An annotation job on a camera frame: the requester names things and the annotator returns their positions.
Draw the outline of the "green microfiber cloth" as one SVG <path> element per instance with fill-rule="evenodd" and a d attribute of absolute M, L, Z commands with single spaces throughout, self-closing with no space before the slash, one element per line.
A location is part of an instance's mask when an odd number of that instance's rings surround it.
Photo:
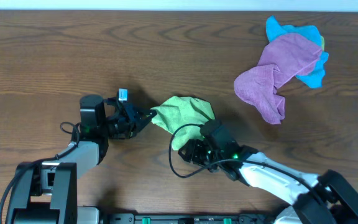
<path fill-rule="evenodd" d="M 157 112 L 157 115 L 152 118 L 152 123 L 170 134 L 185 124 L 204 125 L 207 121 L 215 119 L 209 102 L 189 96 L 173 96 L 152 109 Z M 190 139 L 203 139 L 199 127 L 186 126 L 179 130 L 172 141 L 172 149 L 178 151 Z"/>

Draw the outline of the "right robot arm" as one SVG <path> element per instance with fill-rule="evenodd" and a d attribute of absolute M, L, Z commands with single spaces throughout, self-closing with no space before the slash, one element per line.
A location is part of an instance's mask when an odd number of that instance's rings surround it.
<path fill-rule="evenodd" d="M 235 141 L 189 140 L 180 157 L 211 172 L 221 170 L 233 181 L 270 192 L 289 204 L 275 223 L 358 223 L 358 192 L 338 172 L 301 172 L 269 159 Z"/>

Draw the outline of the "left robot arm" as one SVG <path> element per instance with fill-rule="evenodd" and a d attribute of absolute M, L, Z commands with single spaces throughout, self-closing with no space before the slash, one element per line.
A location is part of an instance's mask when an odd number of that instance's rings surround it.
<path fill-rule="evenodd" d="M 0 202 L 0 223 L 108 223 L 98 208 L 78 205 L 77 180 L 102 162 L 110 140 L 135 137 L 156 114 L 124 96 L 82 97 L 68 147 L 17 166 Z"/>

